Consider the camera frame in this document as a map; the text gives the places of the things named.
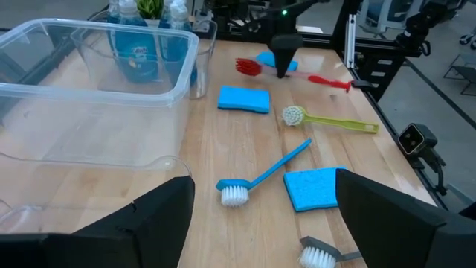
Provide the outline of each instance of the gray floor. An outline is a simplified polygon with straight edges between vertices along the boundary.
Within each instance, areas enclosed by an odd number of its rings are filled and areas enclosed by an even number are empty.
[[[300,25],[318,26],[324,33],[330,34],[342,2],[343,0],[331,0],[327,4],[316,4],[301,15],[298,22]],[[201,3],[201,0],[197,0],[196,6]],[[107,0],[0,0],[0,28],[15,27],[29,19],[41,17],[85,19],[106,4]],[[461,81],[442,79],[449,64],[459,53],[473,53],[469,48],[459,45],[458,39],[476,26],[474,14],[476,6],[468,4],[452,21],[436,26],[428,36],[432,44],[432,55],[410,61],[476,120],[476,97],[459,94],[464,86]],[[394,39],[400,32],[402,31],[389,30],[385,36]],[[357,36],[373,37],[360,28],[357,29]],[[439,139],[437,151],[448,164],[445,168],[446,179],[476,199],[476,177],[472,175],[476,173],[476,165],[472,161],[476,156],[476,142],[473,139],[476,137],[476,130],[409,67],[401,68],[379,104],[398,131],[410,122],[430,127]],[[428,174],[435,179],[430,170]],[[444,199],[455,211],[463,206],[450,194]]]

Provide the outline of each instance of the small potted plant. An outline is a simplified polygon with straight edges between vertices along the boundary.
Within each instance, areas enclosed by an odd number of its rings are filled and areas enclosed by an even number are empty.
[[[162,14],[163,0],[137,0],[139,13],[151,28],[157,28]]]

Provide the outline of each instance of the red scrub brush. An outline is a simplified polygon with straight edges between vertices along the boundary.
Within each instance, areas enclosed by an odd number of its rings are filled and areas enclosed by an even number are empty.
[[[252,60],[252,59],[237,58],[237,61],[235,63],[235,68],[240,73],[250,75],[250,76],[257,76],[258,74],[262,74],[262,73],[276,75],[275,68],[261,64],[257,62],[256,60]],[[349,92],[350,86],[352,83],[352,81],[344,83],[337,80],[328,80],[316,74],[311,74],[311,73],[306,73],[301,71],[288,71],[286,72],[286,74],[291,77],[303,78],[313,83],[318,83],[321,85],[331,86],[331,87],[335,87],[339,89],[345,89],[347,93]]]

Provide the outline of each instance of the yellow-green brush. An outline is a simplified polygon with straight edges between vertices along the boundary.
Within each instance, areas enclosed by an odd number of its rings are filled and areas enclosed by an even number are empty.
[[[368,133],[377,133],[379,125],[354,120],[343,120],[336,118],[326,118],[321,116],[308,115],[301,106],[288,106],[283,109],[283,120],[288,126],[297,126],[303,122],[314,122],[319,124],[328,124],[337,127],[343,127],[348,130],[364,131]]]

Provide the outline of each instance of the blue sponge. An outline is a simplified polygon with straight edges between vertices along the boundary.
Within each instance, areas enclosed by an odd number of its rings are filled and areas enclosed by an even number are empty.
[[[276,67],[276,65],[274,64],[274,55],[270,51],[263,51],[256,58],[261,63],[264,63],[267,66]],[[291,63],[289,64],[288,71],[296,71],[297,69],[298,69],[298,62],[295,60],[292,60]]]
[[[316,208],[334,208],[335,170],[345,167],[327,167],[284,173],[284,184],[296,212]]]
[[[222,86],[218,108],[269,113],[269,93],[266,90]]]

